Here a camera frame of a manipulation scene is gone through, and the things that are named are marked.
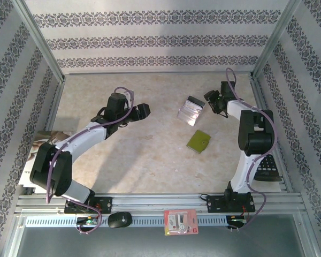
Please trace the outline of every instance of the black computer mouse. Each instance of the black computer mouse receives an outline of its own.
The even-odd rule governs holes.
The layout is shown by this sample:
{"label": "black computer mouse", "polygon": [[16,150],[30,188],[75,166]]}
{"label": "black computer mouse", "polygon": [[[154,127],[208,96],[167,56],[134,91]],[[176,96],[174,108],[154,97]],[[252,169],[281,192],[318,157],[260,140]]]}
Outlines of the black computer mouse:
{"label": "black computer mouse", "polygon": [[132,223],[132,215],[126,211],[120,213],[113,213],[109,215],[107,220],[110,228],[125,228]]}

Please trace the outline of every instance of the purple cable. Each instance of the purple cable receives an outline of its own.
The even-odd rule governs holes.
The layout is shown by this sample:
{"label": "purple cable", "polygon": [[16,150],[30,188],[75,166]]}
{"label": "purple cable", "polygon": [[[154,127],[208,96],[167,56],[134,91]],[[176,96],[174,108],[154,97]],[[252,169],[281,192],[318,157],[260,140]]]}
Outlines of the purple cable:
{"label": "purple cable", "polygon": [[238,95],[236,94],[236,92],[235,92],[235,90],[234,90],[234,88],[233,88],[233,86],[232,86],[232,84],[231,84],[231,82],[230,82],[230,79],[229,79],[229,77],[228,77],[228,71],[231,71],[231,72],[232,72],[232,74],[233,74],[233,76],[234,76],[235,85],[236,85],[236,75],[235,75],[235,72],[234,72],[231,68],[227,68],[227,69],[226,69],[226,79],[227,79],[228,85],[230,86],[230,88],[231,88],[231,90],[232,90],[235,98],[236,98],[240,103],[242,103],[242,104],[245,105],[246,107],[250,108],[251,110],[255,110],[255,111],[259,112],[260,114],[262,114],[262,115],[269,121],[269,123],[271,124],[271,127],[272,127],[272,129],[273,129],[273,134],[274,134],[274,142],[273,142],[273,145],[272,145],[272,147],[270,148],[270,150],[267,151],[265,154],[263,154],[263,155],[261,155],[261,156],[259,156],[259,157],[257,157],[257,158],[254,159],[254,161],[252,162],[252,164],[251,164],[251,166],[250,166],[250,168],[249,168],[249,170],[248,170],[248,172],[247,172],[247,175],[246,175],[246,183],[247,183],[248,188],[249,188],[251,191],[253,191],[254,193],[261,194],[261,195],[264,197],[264,201],[263,201],[261,207],[260,207],[260,208],[258,209],[258,211],[255,213],[255,215],[251,218],[251,220],[250,220],[249,222],[247,222],[247,223],[241,228],[241,229],[244,229],[244,228],[246,228],[246,227],[255,219],[255,217],[262,211],[262,209],[264,208],[264,206],[265,206],[265,204],[266,204],[266,195],[265,195],[264,193],[262,193],[262,192],[259,192],[259,191],[255,190],[255,189],[253,189],[253,188],[250,186],[250,174],[251,174],[251,171],[252,171],[253,167],[255,166],[255,163],[256,163],[259,159],[267,156],[270,152],[272,152],[272,151],[274,150],[274,148],[275,148],[275,146],[276,146],[276,144],[277,144],[278,132],[277,132],[277,129],[276,129],[276,127],[275,127],[272,119],[271,119],[264,111],[262,111],[261,109],[255,107],[255,106],[252,106],[252,105],[248,104],[247,102],[241,100],[241,99],[238,97]]}
{"label": "purple cable", "polygon": [[[117,87],[115,90],[114,90],[114,93],[118,90],[118,89],[124,89],[125,91],[127,91],[131,97],[131,107],[129,108],[127,114],[125,114],[123,117],[113,121],[113,122],[107,122],[107,123],[104,123],[104,124],[98,124],[98,125],[95,125],[91,128],[89,128],[88,130],[83,130],[81,131],[80,133],[76,134],[75,136],[73,136],[72,138],[70,138],[66,143],[64,143],[60,148],[59,150],[55,153],[55,155],[53,156],[52,160],[51,160],[51,163],[50,163],[50,166],[49,166],[49,173],[48,173],[48,179],[47,179],[47,203],[50,203],[50,200],[52,198],[52,195],[50,195],[50,189],[51,189],[51,176],[52,176],[52,172],[54,170],[54,166],[55,166],[55,163],[56,163],[56,159],[57,157],[59,156],[59,154],[62,152],[62,150],[67,146],[69,145],[69,143],[71,143],[72,141],[74,141],[76,138],[80,137],[81,135],[87,133],[89,130],[93,130],[93,129],[96,129],[98,127],[103,127],[103,126],[108,126],[108,125],[112,125],[112,124],[115,124],[115,123],[118,123],[122,120],[124,120],[125,118],[127,118],[127,116],[131,113],[132,109],[133,109],[133,104],[134,104],[134,94],[133,94],[133,91],[127,89],[126,87]],[[101,215],[101,212],[92,207],[92,206],[89,206],[89,205],[86,205],[86,204],[83,204],[83,203],[80,203],[80,202],[77,202],[77,201],[74,201],[74,200],[70,200],[68,198],[66,198],[66,200],[74,203],[74,204],[77,204],[77,205],[80,205],[80,206],[83,206],[83,207],[86,207],[86,208],[89,208],[91,210],[94,210],[98,213],[98,216],[99,216],[99,219],[97,221],[97,225],[91,229],[90,231],[87,231],[87,232],[83,232],[81,231],[81,229],[79,228],[78,230],[80,231],[80,233],[85,233],[85,234],[89,234],[91,232],[93,232],[95,229],[97,229],[100,224],[101,224],[101,220],[102,220],[102,215]]]}

